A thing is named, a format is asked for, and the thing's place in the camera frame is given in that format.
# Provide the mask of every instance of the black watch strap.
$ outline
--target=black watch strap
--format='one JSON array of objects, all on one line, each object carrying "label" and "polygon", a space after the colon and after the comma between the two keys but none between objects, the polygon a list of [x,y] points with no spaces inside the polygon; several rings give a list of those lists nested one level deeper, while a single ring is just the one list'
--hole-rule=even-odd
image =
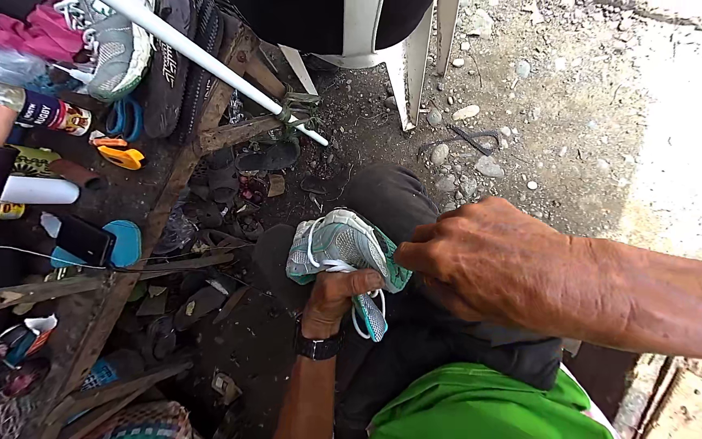
[{"label": "black watch strap", "polygon": [[297,325],[294,331],[294,352],[312,360],[326,360],[334,357],[340,352],[342,346],[342,331],[327,338],[326,340],[310,340],[302,334],[302,316],[297,317]]}]

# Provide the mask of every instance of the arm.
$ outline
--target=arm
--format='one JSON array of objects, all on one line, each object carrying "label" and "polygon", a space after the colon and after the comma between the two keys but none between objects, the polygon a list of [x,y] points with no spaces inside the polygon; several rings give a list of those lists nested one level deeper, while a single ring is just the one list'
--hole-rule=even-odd
[{"label": "arm", "polygon": [[562,235],[501,198],[416,228],[395,260],[468,320],[702,358],[702,262]]},{"label": "arm", "polygon": [[[372,269],[349,274],[321,273],[303,311],[301,331],[310,340],[325,340],[340,331],[340,320],[351,308],[351,296],[383,287]],[[314,361],[297,356],[278,415],[275,439],[332,437],[335,408],[336,357]]]}]

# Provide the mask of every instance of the black phone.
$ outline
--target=black phone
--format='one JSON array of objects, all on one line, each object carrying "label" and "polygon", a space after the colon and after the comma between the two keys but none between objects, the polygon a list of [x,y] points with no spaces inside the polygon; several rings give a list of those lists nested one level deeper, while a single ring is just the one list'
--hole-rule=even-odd
[{"label": "black phone", "polygon": [[115,235],[77,215],[62,215],[56,245],[83,259],[88,265],[107,266]]}]

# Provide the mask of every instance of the yellow tool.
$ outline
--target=yellow tool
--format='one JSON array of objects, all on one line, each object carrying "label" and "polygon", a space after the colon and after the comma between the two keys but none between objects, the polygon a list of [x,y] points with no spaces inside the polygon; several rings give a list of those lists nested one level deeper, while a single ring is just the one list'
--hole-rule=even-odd
[{"label": "yellow tool", "polygon": [[96,147],[99,154],[102,154],[108,162],[128,170],[138,170],[147,163],[145,155],[140,151],[128,148],[129,142],[123,139],[95,136],[97,133],[98,131],[94,131],[91,134],[88,143]]}]

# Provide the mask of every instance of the hand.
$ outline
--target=hand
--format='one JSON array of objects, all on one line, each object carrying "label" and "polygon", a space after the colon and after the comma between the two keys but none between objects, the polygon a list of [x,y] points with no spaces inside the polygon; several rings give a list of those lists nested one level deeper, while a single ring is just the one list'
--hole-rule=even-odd
[{"label": "hand", "polygon": [[351,308],[350,298],[383,287],[384,280],[374,269],[319,273],[303,311],[303,337],[324,340],[337,334],[340,320]]},{"label": "hand", "polygon": [[572,238],[486,198],[418,226],[395,262],[420,272],[458,317],[490,319],[546,333],[570,306],[565,279],[576,271]]}]

